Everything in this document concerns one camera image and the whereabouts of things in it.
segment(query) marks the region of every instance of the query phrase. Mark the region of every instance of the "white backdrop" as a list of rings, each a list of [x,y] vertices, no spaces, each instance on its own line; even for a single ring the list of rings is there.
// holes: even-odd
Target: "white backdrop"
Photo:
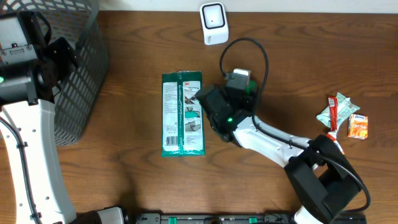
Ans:
[[[101,10],[198,11],[204,0],[99,0]],[[398,13],[398,0],[222,0],[229,12]]]

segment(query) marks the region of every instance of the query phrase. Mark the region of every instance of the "plastic basket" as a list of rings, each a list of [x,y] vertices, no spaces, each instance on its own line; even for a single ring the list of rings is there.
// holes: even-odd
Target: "plastic basket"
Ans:
[[[98,29],[97,0],[0,0],[0,14],[39,11],[50,22],[52,41],[64,37],[75,48],[79,69],[61,83],[55,97],[55,142],[76,143],[86,128],[109,70],[109,57]],[[43,32],[46,26],[40,21]]]

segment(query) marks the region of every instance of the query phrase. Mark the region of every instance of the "orange box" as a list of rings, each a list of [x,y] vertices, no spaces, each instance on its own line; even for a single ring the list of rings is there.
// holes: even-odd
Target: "orange box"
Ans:
[[[351,114],[348,123],[348,137],[366,139],[368,137],[368,117]]]

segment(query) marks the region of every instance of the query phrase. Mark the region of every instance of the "barcode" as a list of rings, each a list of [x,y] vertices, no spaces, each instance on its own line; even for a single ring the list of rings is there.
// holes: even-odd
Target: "barcode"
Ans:
[[[177,145],[177,136],[166,137],[166,145],[167,146],[176,146]]]
[[[329,98],[329,106],[335,106],[335,101],[332,98]]]

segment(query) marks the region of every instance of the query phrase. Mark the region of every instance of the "wood grain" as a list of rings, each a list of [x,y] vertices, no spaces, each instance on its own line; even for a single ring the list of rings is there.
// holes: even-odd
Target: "wood grain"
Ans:
[[[267,49],[270,77],[258,115],[288,133],[315,138],[316,115],[340,92],[369,116],[369,138],[338,140],[372,196],[368,223],[398,222],[398,16],[230,13],[230,41],[253,37]],[[300,207],[283,169],[225,144],[205,122],[206,156],[161,158],[161,74],[201,70],[223,83],[226,44],[207,47],[198,13],[100,12],[111,69],[81,141],[58,149],[77,212],[122,204],[166,213],[255,213]],[[234,46],[224,67],[264,73],[260,51]],[[1,223],[15,222],[14,189],[0,147]],[[362,206],[357,196],[349,208]]]

